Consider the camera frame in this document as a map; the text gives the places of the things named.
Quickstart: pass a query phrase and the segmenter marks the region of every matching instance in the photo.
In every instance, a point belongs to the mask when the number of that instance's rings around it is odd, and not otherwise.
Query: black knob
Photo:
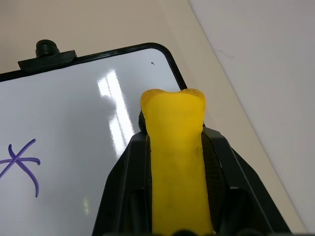
[[[44,56],[56,55],[60,51],[57,45],[48,39],[40,40],[36,43],[36,57],[41,58]]]

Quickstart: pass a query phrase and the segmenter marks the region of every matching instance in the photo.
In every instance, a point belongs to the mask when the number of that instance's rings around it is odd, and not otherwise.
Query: purple marker drawing
[[[20,156],[35,142],[36,142],[36,139],[31,140],[29,143],[27,143],[19,151],[19,153],[17,155],[14,154],[14,152],[12,150],[12,145],[11,144],[9,145],[8,150],[9,150],[9,154],[10,154],[12,160],[6,159],[6,160],[0,161],[0,164],[9,163],[6,166],[6,168],[0,173],[0,178],[13,166],[14,163],[18,164],[19,167],[21,167],[21,169],[23,171],[25,171],[30,176],[30,178],[33,180],[34,185],[35,185],[35,196],[37,197],[39,194],[38,181],[37,181],[36,177],[34,176],[34,174],[22,162],[31,161],[31,162],[36,162],[38,165],[40,165],[40,160],[37,158],[34,158],[34,157],[20,158]]]

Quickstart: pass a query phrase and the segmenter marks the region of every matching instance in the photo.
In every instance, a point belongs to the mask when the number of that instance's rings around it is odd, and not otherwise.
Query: whiteboard surface
[[[139,131],[140,96],[153,88],[180,90],[156,49],[1,82],[0,161],[9,144],[17,154],[36,139],[21,158],[41,164],[23,162],[37,198],[17,163],[0,178],[0,235],[91,235],[107,176]]]

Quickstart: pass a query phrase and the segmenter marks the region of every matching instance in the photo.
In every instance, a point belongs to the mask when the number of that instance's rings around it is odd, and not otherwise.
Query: yellow foam
[[[203,93],[148,90],[141,109],[151,141],[153,233],[213,233],[201,144]]]

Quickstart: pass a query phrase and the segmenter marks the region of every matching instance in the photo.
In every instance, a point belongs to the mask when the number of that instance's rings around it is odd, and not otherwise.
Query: beige wall
[[[167,47],[188,87],[207,98],[219,130],[257,171],[290,228],[304,232],[251,124],[186,0],[7,0],[0,2],[0,73],[34,57],[44,38],[78,56],[156,42]]]

